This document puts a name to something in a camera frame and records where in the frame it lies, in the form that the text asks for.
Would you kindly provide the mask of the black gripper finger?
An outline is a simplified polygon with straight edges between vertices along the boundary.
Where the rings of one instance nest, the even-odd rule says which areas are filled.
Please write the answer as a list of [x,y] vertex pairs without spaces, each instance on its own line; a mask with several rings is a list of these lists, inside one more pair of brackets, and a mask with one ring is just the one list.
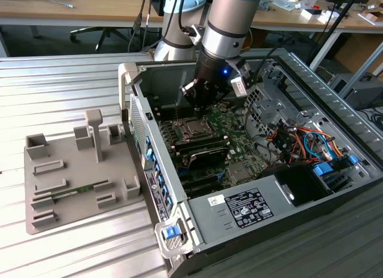
[[205,83],[205,108],[215,105],[232,91],[232,87],[228,83]]
[[205,83],[205,80],[192,80],[184,86],[184,98],[194,109],[196,118],[200,118],[205,109]]

